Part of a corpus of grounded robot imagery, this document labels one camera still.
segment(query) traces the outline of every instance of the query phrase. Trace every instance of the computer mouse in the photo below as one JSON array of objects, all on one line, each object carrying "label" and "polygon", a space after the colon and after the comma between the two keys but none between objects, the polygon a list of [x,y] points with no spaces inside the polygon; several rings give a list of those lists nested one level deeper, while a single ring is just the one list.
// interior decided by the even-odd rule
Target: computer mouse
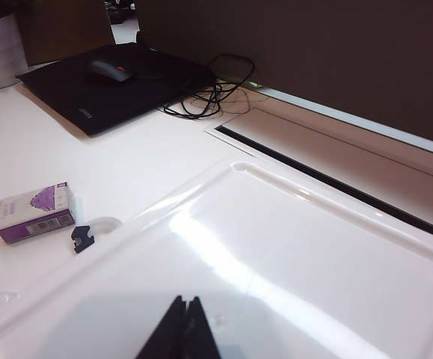
[{"label": "computer mouse", "polygon": [[135,75],[126,67],[111,64],[104,60],[92,60],[88,63],[86,73],[94,77],[107,78],[116,82],[125,82]]}]

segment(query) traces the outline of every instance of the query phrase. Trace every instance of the mouse cable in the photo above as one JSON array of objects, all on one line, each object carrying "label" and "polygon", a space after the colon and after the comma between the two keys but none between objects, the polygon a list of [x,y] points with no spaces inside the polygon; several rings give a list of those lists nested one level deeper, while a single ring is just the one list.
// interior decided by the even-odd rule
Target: mouse cable
[{"label": "mouse cable", "polygon": [[210,117],[220,112],[222,109],[221,102],[229,97],[242,84],[244,84],[251,77],[251,75],[253,75],[253,72],[256,69],[254,62],[251,59],[232,54],[220,54],[216,56],[209,62],[208,67],[211,68],[211,66],[220,58],[235,58],[236,60],[247,62],[250,64],[251,69],[240,82],[218,82],[218,80],[216,80],[210,90],[202,90],[193,95],[192,97],[195,99],[206,103],[203,110],[199,113],[193,113],[189,111],[185,106],[184,100],[180,103],[184,113],[173,110],[169,107],[170,104],[163,106],[163,112],[172,116],[187,118],[190,120],[199,120],[200,118]]}]

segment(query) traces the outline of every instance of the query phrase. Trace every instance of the small cardboard box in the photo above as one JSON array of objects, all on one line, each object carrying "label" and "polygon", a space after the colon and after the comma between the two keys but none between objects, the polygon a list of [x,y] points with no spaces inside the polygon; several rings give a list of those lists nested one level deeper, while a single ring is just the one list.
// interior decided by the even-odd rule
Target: small cardboard box
[{"label": "small cardboard box", "polygon": [[0,236],[6,243],[75,223],[66,182],[0,201]]}]

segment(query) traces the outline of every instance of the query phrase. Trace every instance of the black clip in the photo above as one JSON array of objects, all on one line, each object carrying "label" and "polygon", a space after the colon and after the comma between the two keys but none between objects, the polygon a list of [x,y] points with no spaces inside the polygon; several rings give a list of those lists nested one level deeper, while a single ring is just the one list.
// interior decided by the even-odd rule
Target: black clip
[{"label": "black clip", "polygon": [[90,226],[78,226],[73,230],[72,239],[75,242],[76,253],[80,253],[95,242],[95,238],[93,236],[88,237],[89,230]]},{"label": "black clip", "polygon": [[136,359],[221,359],[200,299],[177,296]]}]

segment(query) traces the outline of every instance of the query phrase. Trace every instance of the white desk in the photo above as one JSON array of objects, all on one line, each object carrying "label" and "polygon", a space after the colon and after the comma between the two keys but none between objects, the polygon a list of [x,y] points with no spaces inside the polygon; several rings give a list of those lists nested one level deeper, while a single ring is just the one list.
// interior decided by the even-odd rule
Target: white desk
[{"label": "white desk", "polygon": [[135,358],[177,295],[225,359],[433,359],[433,236],[247,156],[3,306],[0,358]]},{"label": "white desk", "polygon": [[[386,176],[368,183],[354,166],[344,171],[339,171],[341,167],[335,168],[331,153],[308,157],[320,171],[327,170],[336,178],[376,197],[391,199],[404,210],[421,213],[423,219],[433,222],[433,176],[373,153],[374,144],[379,140],[384,142],[384,150],[393,153],[403,147],[408,152],[413,151],[408,146],[370,134],[372,144],[368,144],[372,147],[370,151],[362,150],[347,144],[344,137],[356,138],[364,130],[340,125],[330,118],[267,99],[261,94],[248,93],[252,107],[288,117],[316,131],[329,129],[329,122],[335,124],[330,135],[344,139],[341,144],[347,147],[350,162],[357,163],[352,156],[362,159],[361,156],[370,155],[371,162],[398,166],[400,183]],[[182,120],[151,111],[98,138],[88,138],[22,84],[1,89],[0,199],[68,181],[81,204],[80,224],[103,216],[127,221],[216,162],[245,154],[242,150],[248,149],[240,147],[240,150],[237,144],[230,145],[204,131],[248,109],[241,91],[230,100],[236,103],[227,103],[226,112],[212,120]],[[310,147],[296,149],[296,154],[302,157],[311,152]],[[404,183],[405,177],[414,178],[415,174],[420,182]],[[421,191],[419,197],[408,200],[404,188],[418,186],[418,183],[429,186],[430,195]],[[67,227],[12,245],[0,239],[0,292],[18,294],[35,281],[44,280],[47,273],[78,260],[73,251],[71,231],[72,227]]]}]

